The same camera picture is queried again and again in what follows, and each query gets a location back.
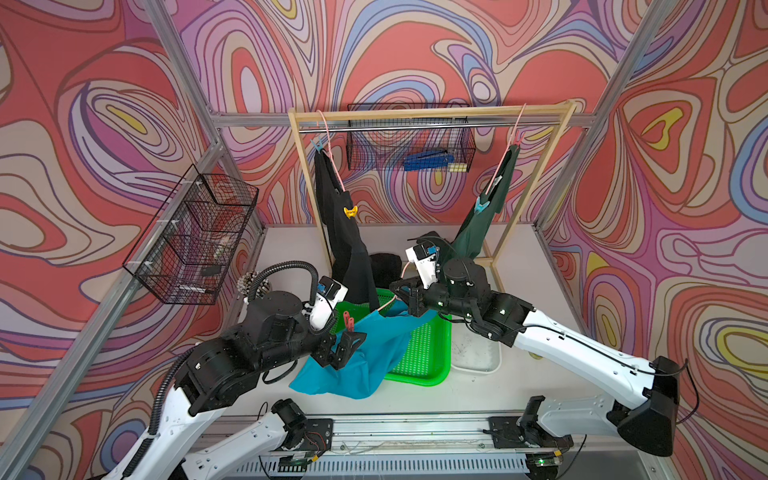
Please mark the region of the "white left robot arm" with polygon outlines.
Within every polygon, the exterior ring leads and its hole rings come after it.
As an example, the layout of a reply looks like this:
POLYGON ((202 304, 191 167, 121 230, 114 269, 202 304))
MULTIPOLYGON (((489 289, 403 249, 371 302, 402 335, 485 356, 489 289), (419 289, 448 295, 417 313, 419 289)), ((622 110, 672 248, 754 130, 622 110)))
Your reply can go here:
POLYGON ((349 362, 366 336, 331 332, 335 308, 347 292, 305 261, 259 272, 244 320, 175 360, 160 384, 147 429, 107 478, 223 479, 254 457, 301 448, 309 450, 302 464, 316 461, 330 442, 308 429, 305 414, 291 399, 276 401, 253 424, 210 447, 192 448, 242 395, 274 383, 272 370, 291 372, 304 357, 335 370, 349 362))

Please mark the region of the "teal t-shirt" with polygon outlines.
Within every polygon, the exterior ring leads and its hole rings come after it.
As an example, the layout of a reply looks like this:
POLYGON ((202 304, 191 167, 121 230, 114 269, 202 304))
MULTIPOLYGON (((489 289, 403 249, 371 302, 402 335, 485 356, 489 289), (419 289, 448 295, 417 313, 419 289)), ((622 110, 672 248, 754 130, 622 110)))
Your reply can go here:
POLYGON ((433 310, 414 316, 399 300, 387 313, 372 312, 355 325, 355 329, 367 337, 346 366, 340 370, 321 367, 310 358, 290 383, 290 388, 306 395, 334 394, 365 399, 375 393, 386 374, 403 359, 412 332, 436 317, 433 310))

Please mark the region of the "red clothespin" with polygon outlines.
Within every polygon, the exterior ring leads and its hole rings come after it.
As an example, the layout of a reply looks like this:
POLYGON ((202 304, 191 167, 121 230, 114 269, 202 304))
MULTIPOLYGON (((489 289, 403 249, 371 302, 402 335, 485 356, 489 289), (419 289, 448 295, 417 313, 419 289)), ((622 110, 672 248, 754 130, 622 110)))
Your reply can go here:
POLYGON ((340 332, 354 332, 355 320, 348 310, 343 312, 342 324, 343 327, 339 329, 340 332))

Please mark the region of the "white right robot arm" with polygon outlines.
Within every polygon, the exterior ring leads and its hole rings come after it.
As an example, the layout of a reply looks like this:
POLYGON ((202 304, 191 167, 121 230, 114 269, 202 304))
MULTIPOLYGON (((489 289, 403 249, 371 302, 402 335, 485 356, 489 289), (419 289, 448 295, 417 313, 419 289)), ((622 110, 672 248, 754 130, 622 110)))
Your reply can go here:
POLYGON ((443 266, 423 259, 417 269, 418 276, 389 286, 410 314, 433 311, 460 320, 477 335, 538 355, 600 389, 581 400, 532 397, 518 420, 529 441, 615 436, 647 454, 672 455, 684 366, 665 356, 635 357, 584 336, 531 303, 492 290, 485 269, 469 259, 443 266))

